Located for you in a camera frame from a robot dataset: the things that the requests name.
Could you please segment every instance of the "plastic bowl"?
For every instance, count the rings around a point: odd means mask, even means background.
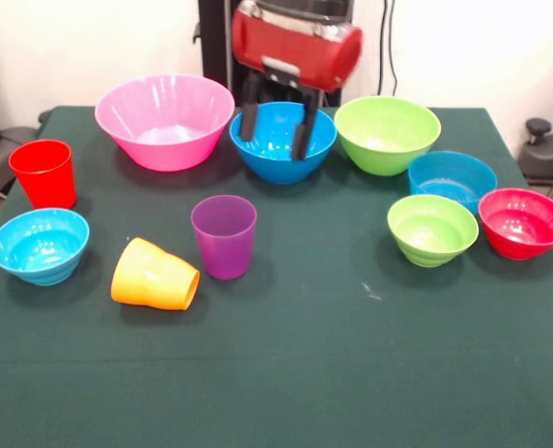
[[[497,189],[479,205],[490,245],[508,259],[533,259],[553,247],[553,200],[528,189]]]
[[[497,176],[483,161],[453,151],[419,156],[407,170],[412,194],[435,194],[460,203],[474,215],[485,194],[497,188]]]
[[[334,122],[349,157],[371,175],[402,173],[441,133],[438,117],[427,107],[383,96],[346,103]]]
[[[259,105],[256,132],[251,142],[244,142],[238,136],[241,114],[234,118],[231,139],[246,165],[262,180],[294,184],[308,177],[328,156],[336,140],[336,128],[333,120],[319,110],[305,160],[291,160],[291,142],[303,115],[304,107],[297,103]]]
[[[435,268],[453,260],[479,234],[478,223],[467,208],[431,194],[397,201],[387,220],[401,251],[423,268]]]
[[[210,155],[233,112],[233,96],[218,82],[163,75],[119,85],[100,100],[94,115],[137,164],[180,171]]]
[[[89,238],[88,223],[71,210],[27,212],[0,228],[0,267],[34,285],[56,285],[77,268]]]

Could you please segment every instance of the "red bowl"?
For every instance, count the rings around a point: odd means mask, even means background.
[[[553,200],[528,189],[496,189],[478,206],[490,245],[508,259],[533,259],[553,247]]]

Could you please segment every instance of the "red cup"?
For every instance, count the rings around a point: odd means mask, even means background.
[[[15,149],[8,165],[34,208],[71,208],[75,192],[71,147],[59,140],[35,140]]]

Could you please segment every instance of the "pink bowl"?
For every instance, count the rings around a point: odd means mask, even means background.
[[[553,200],[528,189],[496,189],[478,207],[490,245],[508,259],[532,259],[553,247]]]
[[[98,102],[98,125],[139,165],[180,171],[204,161],[234,112],[231,93],[192,75],[142,77]]]

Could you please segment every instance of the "purple cup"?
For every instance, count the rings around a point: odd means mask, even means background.
[[[232,195],[211,196],[191,211],[206,272],[219,280],[233,280],[249,269],[256,231],[256,208]]]

